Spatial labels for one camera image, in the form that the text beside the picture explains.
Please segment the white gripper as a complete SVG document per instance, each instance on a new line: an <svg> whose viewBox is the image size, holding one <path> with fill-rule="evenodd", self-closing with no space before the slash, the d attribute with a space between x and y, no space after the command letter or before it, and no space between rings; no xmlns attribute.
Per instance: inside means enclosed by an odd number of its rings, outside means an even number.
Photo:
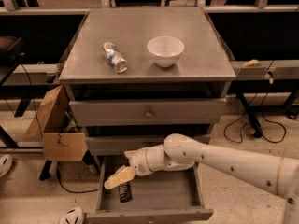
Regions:
<svg viewBox="0 0 299 224"><path fill-rule="evenodd" d="M129 160L129 166L122 166L104 183L106 189L114 189L121 184L129 182L135 175L151 175L157 171L183 171L194 166L194 161L175 162L164 152L164 146L143 147L137 150L127 150L124 156Z"/></svg>

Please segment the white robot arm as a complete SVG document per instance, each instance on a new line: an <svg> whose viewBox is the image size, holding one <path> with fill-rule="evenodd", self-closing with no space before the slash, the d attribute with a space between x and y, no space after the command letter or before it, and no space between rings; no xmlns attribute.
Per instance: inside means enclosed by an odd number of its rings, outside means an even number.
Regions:
<svg viewBox="0 0 299 224"><path fill-rule="evenodd" d="M106 189L157 171L182 171L203 163L287 201L282 224L299 224L299 160L207 145L173 133L154 147L124 153L127 166L104 183Z"/></svg>

